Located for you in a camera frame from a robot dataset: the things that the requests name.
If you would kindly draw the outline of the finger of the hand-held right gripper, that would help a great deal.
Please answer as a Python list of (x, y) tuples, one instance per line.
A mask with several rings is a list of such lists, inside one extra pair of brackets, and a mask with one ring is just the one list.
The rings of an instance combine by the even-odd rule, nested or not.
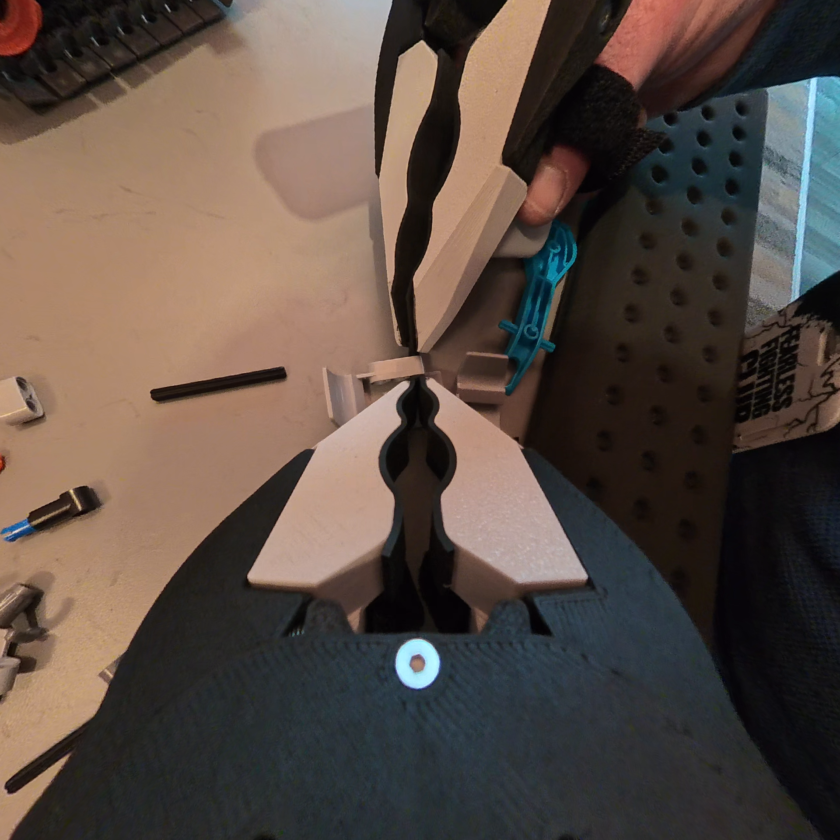
[(529, 2), (506, 2), (471, 46), (458, 86), (455, 153), (413, 278), (420, 352), (454, 320), (526, 195), (501, 158), (528, 72)]
[(380, 198), (395, 336), (403, 346), (432, 346), (432, 315), (421, 307), (421, 265), (434, 203), (448, 176), (448, 54), (423, 40), (403, 51), (390, 93), (380, 120)]

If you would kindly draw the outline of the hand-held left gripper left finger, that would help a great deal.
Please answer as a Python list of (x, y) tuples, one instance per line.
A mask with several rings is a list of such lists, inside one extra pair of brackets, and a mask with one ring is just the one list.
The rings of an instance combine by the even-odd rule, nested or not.
[(405, 381), (321, 441), (248, 583), (336, 602), (373, 633), (420, 628), (396, 488), (416, 421), (417, 380)]

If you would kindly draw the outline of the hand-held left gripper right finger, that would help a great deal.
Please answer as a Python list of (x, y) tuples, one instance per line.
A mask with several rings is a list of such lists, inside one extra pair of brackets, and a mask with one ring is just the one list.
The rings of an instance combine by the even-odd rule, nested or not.
[(418, 382), (418, 420), (437, 479), (418, 582), (438, 631), (475, 631), (500, 602), (587, 585), (519, 444), (433, 380)]

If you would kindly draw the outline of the grey curved panel assembly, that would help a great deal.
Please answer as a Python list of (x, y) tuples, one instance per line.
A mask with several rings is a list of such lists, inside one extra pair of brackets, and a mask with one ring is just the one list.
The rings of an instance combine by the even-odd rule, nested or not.
[(426, 375), (445, 384), (442, 373), (427, 369), (420, 355), (369, 362), (363, 369), (351, 373), (338, 373), (324, 367), (322, 378), (330, 421), (337, 427), (346, 424), (399, 383), (417, 375)]
[(445, 388), (520, 444), (527, 410), (521, 394), (506, 394), (516, 365), (505, 355), (511, 335), (498, 324), (517, 314), (525, 281), (521, 260), (492, 259), (443, 336), (425, 353), (426, 367), (440, 373)]

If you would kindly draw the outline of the person's right forearm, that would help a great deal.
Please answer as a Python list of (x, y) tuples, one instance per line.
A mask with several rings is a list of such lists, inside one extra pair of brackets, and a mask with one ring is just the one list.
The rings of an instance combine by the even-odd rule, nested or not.
[(778, 2), (734, 67), (679, 109), (691, 109), (713, 98), (838, 76), (839, 2)]

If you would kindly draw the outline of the person's right hand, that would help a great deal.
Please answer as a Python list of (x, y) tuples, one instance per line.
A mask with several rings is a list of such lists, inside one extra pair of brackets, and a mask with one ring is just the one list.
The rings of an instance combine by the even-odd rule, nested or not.
[[(716, 86), (759, 32), (774, 1), (633, 1), (596, 59), (627, 80), (658, 116)], [(559, 145), (543, 156), (518, 219), (548, 224), (589, 170), (584, 152)]]

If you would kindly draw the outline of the long black axle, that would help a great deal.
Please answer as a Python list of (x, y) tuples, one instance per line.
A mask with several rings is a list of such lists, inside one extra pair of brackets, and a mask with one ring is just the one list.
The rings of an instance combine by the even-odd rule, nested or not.
[(258, 371), (219, 376), (207, 380), (156, 387), (150, 390), (150, 399), (155, 403), (169, 403), (195, 396), (230, 392), (252, 385), (283, 382), (286, 378), (286, 368), (277, 366)]

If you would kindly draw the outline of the teal separator tool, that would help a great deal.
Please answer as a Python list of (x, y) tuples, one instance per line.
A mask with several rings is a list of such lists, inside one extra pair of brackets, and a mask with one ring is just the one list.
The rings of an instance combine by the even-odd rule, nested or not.
[(498, 324), (500, 329), (511, 335), (506, 356), (516, 364), (516, 370), (505, 388), (507, 396), (516, 390), (539, 351), (554, 351), (554, 343), (545, 339), (544, 334), (555, 292), (574, 265), (577, 249), (571, 228), (555, 219), (541, 249), (523, 260), (526, 285), (517, 318), (514, 322), (502, 320)]

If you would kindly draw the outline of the black perforated chair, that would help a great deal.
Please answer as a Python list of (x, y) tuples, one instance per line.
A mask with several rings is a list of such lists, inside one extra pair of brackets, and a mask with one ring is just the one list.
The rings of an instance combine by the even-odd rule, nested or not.
[(652, 122), (586, 206), (528, 444), (644, 552), (711, 641), (766, 91)]

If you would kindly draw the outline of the black pin with blue tip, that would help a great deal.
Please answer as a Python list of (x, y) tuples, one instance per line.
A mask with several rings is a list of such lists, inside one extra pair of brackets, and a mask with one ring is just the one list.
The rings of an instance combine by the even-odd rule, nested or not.
[(87, 515), (100, 508), (94, 489), (77, 486), (62, 492), (57, 499), (31, 511), (27, 517), (1, 531), (2, 540), (13, 543), (37, 532), (52, 529), (68, 520)]

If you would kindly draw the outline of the person's dark clothing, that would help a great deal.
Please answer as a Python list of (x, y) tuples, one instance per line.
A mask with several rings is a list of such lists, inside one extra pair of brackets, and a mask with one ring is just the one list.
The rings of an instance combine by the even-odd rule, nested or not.
[(838, 425), (733, 452), (715, 636), (751, 738), (817, 832), (838, 838)]

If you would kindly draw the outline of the printed badge holder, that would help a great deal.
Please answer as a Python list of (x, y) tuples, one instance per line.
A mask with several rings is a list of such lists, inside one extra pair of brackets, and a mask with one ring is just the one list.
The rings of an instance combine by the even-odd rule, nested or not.
[(838, 425), (838, 324), (834, 276), (746, 333), (738, 364), (733, 452)]

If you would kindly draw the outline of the dark grey connector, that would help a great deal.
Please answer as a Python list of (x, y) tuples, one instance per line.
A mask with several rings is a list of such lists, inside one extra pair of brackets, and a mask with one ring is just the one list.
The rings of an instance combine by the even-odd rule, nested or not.
[(39, 624), (36, 615), (44, 591), (34, 585), (15, 583), (1, 594), (2, 655), (8, 648), (37, 642), (48, 631)]

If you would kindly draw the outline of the small grey connector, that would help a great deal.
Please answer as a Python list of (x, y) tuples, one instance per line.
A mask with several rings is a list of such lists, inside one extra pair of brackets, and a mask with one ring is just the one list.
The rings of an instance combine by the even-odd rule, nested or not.
[(1, 424), (23, 425), (45, 415), (32, 384), (22, 376), (1, 380)]

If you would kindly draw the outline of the grey orange tracked toy robot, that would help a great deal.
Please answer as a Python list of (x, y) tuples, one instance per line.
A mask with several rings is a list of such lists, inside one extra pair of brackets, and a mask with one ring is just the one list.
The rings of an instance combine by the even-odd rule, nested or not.
[(215, 24), (232, 5), (2, 1), (2, 96), (50, 109)]

